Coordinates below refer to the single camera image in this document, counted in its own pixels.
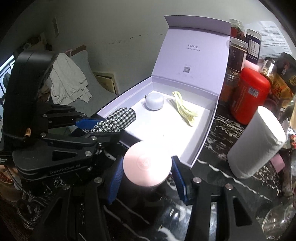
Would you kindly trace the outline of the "person's left hand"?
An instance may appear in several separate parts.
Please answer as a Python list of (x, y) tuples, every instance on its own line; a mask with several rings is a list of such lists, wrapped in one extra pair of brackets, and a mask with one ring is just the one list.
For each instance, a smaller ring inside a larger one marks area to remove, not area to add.
[[(13, 176), (18, 174), (16, 167), (8, 166), (8, 169)], [(5, 184), (13, 184), (13, 179), (4, 165), (0, 165), (0, 179)]]

